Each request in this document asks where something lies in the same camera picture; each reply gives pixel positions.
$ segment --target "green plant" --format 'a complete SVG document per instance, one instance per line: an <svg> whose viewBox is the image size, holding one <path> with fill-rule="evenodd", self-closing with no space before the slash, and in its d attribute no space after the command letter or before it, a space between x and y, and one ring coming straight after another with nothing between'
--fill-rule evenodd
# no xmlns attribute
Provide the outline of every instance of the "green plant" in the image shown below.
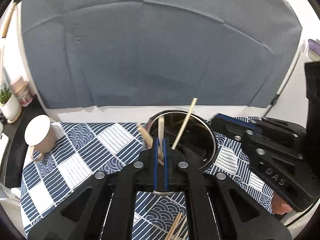
<svg viewBox="0 0 320 240"><path fill-rule="evenodd" d="M1 106L5 105L11 97L10 89L4 83L4 87L0 89L0 103Z"/></svg>

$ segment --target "black cable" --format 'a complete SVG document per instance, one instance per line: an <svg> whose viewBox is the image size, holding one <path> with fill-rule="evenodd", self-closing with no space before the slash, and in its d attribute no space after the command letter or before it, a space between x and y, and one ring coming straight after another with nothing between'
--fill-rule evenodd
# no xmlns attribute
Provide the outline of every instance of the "black cable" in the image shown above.
<svg viewBox="0 0 320 240"><path fill-rule="evenodd" d="M291 226L295 222L297 222L299 219L303 218L306 214L309 213L309 211L316 205L316 203L319 201L320 198L318 198L309 208L306 212L304 212L301 216L297 217L295 220L291 221L289 224L286 225L286 227Z"/></svg>

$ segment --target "purple object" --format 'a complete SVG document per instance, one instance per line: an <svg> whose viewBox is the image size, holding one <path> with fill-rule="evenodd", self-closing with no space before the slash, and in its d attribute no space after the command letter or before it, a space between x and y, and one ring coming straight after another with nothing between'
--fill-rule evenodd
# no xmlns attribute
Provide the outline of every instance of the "purple object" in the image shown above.
<svg viewBox="0 0 320 240"><path fill-rule="evenodd" d="M320 57L320 44L312 39L308 40L309 50L312 50Z"/></svg>

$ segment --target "hand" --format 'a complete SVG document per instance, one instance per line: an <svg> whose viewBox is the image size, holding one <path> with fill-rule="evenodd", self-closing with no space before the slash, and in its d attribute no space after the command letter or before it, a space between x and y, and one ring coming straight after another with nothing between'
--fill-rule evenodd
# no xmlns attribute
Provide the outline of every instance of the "hand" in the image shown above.
<svg viewBox="0 0 320 240"><path fill-rule="evenodd" d="M279 215L284 215L292 210L292 207L290 207L277 193L273 194L271 205L272 211Z"/></svg>

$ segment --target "potted plant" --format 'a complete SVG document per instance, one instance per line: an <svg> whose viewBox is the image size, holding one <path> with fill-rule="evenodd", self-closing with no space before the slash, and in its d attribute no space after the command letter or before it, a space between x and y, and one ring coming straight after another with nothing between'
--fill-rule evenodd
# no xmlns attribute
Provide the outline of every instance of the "potted plant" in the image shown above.
<svg viewBox="0 0 320 240"><path fill-rule="evenodd" d="M14 122L19 117L21 106L5 83L3 88L0 89L0 105L2 113L9 123Z"/></svg>

